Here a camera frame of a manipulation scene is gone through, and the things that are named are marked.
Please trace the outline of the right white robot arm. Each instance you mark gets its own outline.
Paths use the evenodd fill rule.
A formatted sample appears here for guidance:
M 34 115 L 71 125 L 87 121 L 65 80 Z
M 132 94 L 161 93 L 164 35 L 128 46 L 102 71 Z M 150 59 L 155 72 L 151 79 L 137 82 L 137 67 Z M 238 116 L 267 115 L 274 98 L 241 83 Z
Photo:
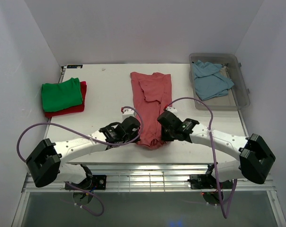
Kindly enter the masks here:
M 163 141 L 178 140 L 200 144 L 215 148 L 235 159 L 224 163 L 214 162 L 204 178 L 197 178 L 211 188 L 239 178 L 263 184 L 276 160 L 264 139 L 255 133 L 250 137 L 244 137 L 218 130 L 210 131 L 196 120 L 186 118 L 181 121 L 170 111 L 164 111 L 157 121 L 162 127 Z

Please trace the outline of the salmon pink t shirt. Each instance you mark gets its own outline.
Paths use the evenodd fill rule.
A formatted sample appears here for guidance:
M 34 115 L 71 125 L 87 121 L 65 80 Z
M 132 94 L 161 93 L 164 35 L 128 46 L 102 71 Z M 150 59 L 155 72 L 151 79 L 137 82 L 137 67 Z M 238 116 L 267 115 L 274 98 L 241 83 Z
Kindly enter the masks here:
M 161 125 L 157 118 L 172 101 L 170 74 L 155 72 L 151 75 L 138 72 L 130 73 L 133 91 L 133 104 L 143 120 L 143 131 L 137 145 L 158 149 L 165 142 L 161 140 Z

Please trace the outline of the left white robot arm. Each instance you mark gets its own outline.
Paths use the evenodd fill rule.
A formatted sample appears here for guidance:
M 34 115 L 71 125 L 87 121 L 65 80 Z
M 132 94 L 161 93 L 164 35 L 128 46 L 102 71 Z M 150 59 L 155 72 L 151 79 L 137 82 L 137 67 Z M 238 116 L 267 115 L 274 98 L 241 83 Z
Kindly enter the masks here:
M 61 142 L 45 139 L 26 159 L 26 165 L 37 188 L 54 181 L 65 182 L 66 189 L 78 187 L 89 190 L 93 185 L 93 174 L 84 164 L 69 162 L 95 152 L 118 148 L 128 142 L 137 142 L 140 122 L 133 116 L 121 123 L 109 124 L 89 136 Z

